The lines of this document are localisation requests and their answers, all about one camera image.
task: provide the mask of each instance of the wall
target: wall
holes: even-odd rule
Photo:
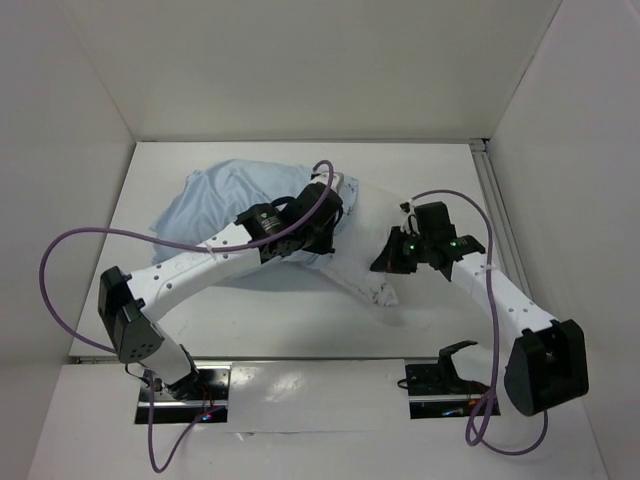
[[[20,479],[71,343],[40,300],[40,255],[66,229],[108,223],[133,140],[53,2],[2,2],[0,65],[0,465]],[[101,241],[70,241],[49,268],[72,325]]]
[[[489,136],[560,0],[59,0],[138,139]]]
[[[640,255],[640,1],[565,0],[490,143],[534,297],[589,347],[586,406],[612,479],[637,478],[629,418]]]

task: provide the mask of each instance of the light blue fabric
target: light blue fabric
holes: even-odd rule
[[[204,172],[198,170],[189,175],[184,191],[150,228],[162,240],[197,245],[220,232],[252,205],[271,203],[279,197],[297,197],[309,183],[311,174],[309,167],[227,160]],[[339,194],[344,215],[336,226],[336,235],[350,220],[358,181],[345,175]],[[156,245],[152,261],[160,263],[179,253],[181,250]],[[302,251],[284,259],[314,269],[330,260],[331,255]]]

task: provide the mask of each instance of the purple cable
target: purple cable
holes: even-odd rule
[[[464,193],[458,192],[456,190],[438,189],[438,190],[430,190],[428,192],[420,193],[412,197],[411,201],[416,201],[419,198],[426,197],[427,195],[435,195],[435,194],[441,194],[441,193],[460,197],[463,200],[466,200],[468,203],[470,203],[473,206],[473,208],[475,208],[478,211],[478,213],[482,217],[482,220],[484,220],[485,226],[487,227],[487,236],[489,238],[489,242],[488,242],[489,245],[487,247],[487,264],[491,265],[493,260],[493,243],[494,243],[493,229],[491,228],[491,220],[489,220],[489,216],[485,213],[482,207],[478,205],[478,203],[475,200],[473,200],[468,195],[465,195]],[[467,427],[465,429],[465,440],[467,441],[467,444],[471,447],[475,447],[479,443],[482,443],[489,450],[502,455],[508,455],[508,456],[526,455],[527,453],[530,453],[536,448],[538,448],[547,435],[547,430],[549,426],[549,417],[546,410],[543,415],[544,417],[543,426],[542,426],[542,432],[540,434],[540,437],[538,437],[538,439],[535,441],[535,443],[533,443],[533,445],[525,448],[524,450],[517,450],[517,451],[501,450],[489,444],[486,440],[484,440],[485,433],[487,432],[487,428],[489,427],[489,421],[491,420],[491,412],[493,410],[493,405],[495,403],[496,396],[497,396],[498,367],[499,367],[499,361],[500,361],[500,323],[498,320],[498,307],[496,306],[496,299],[493,294],[493,282],[491,281],[491,271],[492,270],[490,268],[487,268],[487,274],[486,274],[487,297],[489,299],[489,307],[491,309],[491,320],[493,322],[493,363],[491,366],[491,385],[489,385],[489,390],[485,395],[482,396],[480,401],[476,404],[476,406],[471,411],[471,414],[469,415],[469,421],[467,422]],[[478,430],[476,429],[476,426],[475,426],[475,420],[484,405],[487,405],[487,406],[485,407],[485,412],[482,417],[482,424],[480,425],[480,429]],[[475,438],[471,437],[472,431],[475,434]]]
[[[220,410],[223,407],[214,407],[207,410],[204,413],[196,415],[193,421],[189,425],[187,425],[187,428],[185,428],[182,431],[182,433],[178,437],[178,440],[176,440],[176,443],[173,445],[173,448],[171,449],[171,453],[169,453],[169,458],[167,458],[167,461],[165,462],[165,464],[162,467],[158,467],[158,464],[156,463],[156,455],[153,452],[153,409],[154,409],[154,403],[155,403],[155,393],[153,391],[152,386],[154,385],[154,377],[153,377],[153,373],[149,370],[147,370],[147,375],[150,380],[149,385],[151,385],[149,387],[149,415],[147,417],[147,446],[149,448],[149,462],[151,463],[151,468],[153,469],[154,472],[159,474],[159,473],[163,473],[169,467],[169,465],[171,464],[171,460],[173,460],[173,456],[176,453],[176,450],[178,450],[178,447],[180,446],[180,442],[182,442],[184,437],[187,435],[187,433],[189,433],[189,431],[193,427],[195,427],[198,423],[202,421],[202,417],[204,415],[213,413],[216,410]]]
[[[329,195],[329,192],[331,191],[331,185],[333,184],[333,174],[334,174],[333,164],[329,160],[320,160],[318,163],[316,163],[313,166],[313,171],[315,172],[322,165],[325,165],[329,169],[329,181],[327,182],[327,185],[322,191],[320,198],[318,198],[318,201],[313,205],[313,207],[309,209],[307,213],[305,213],[302,216],[302,218],[300,218],[300,220],[295,222],[293,225],[290,225],[289,227],[285,228],[283,231],[276,233],[275,235],[272,235],[270,237],[263,238],[262,240],[256,240],[254,242],[249,242],[244,245],[232,245],[230,247],[216,247],[216,248],[212,248],[211,252],[231,253],[231,252],[239,252],[242,250],[248,250],[250,248],[258,248],[263,245],[266,245],[267,243],[278,240],[279,238],[282,238],[285,235],[289,235],[291,232],[293,232],[302,224],[304,224],[307,220],[311,218],[311,216],[314,213],[316,213],[316,211],[320,208],[320,205],[322,205],[322,202],[324,202],[324,200]],[[129,230],[120,230],[118,228],[108,228],[108,227],[75,228],[73,230],[69,230],[67,232],[60,234],[51,242],[51,244],[49,244],[47,249],[44,251],[44,254],[42,255],[42,259],[40,260],[40,268],[38,270],[38,283],[40,284],[40,295],[42,296],[42,300],[44,301],[44,304],[47,307],[47,310],[49,310],[49,313],[51,314],[53,319],[58,323],[58,325],[60,325],[62,329],[72,337],[77,338],[78,340],[86,343],[87,345],[91,345],[92,347],[99,348],[100,350],[104,350],[105,352],[114,353],[114,354],[116,353],[116,351],[113,348],[108,347],[107,345],[102,345],[101,343],[98,343],[98,342],[94,342],[93,340],[85,337],[84,335],[79,334],[73,328],[67,325],[67,323],[62,319],[62,317],[60,317],[60,315],[54,308],[53,304],[51,303],[51,299],[49,298],[49,292],[47,291],[47,286],[45,282],[45,271],[47,268],[47,261],[51,256],[51,252],[53,252],[53,249],[65,238],[71,237],[73,235],[77,235],[80,233],[110,233],[113,235],[120,235],[123,237],[143,240],[145,242],[154,243],[156,245],[162,245],[163,247],[179,248],[181,250],[186,250],[189,252],[209,253],[209,250],[203,247],[197,247],[195,245],[187,245],[184,243],[169,242],[167,240],[160,240],[159,238],[150,237],[148,235],[143,235],[141,233],[131,232]]]

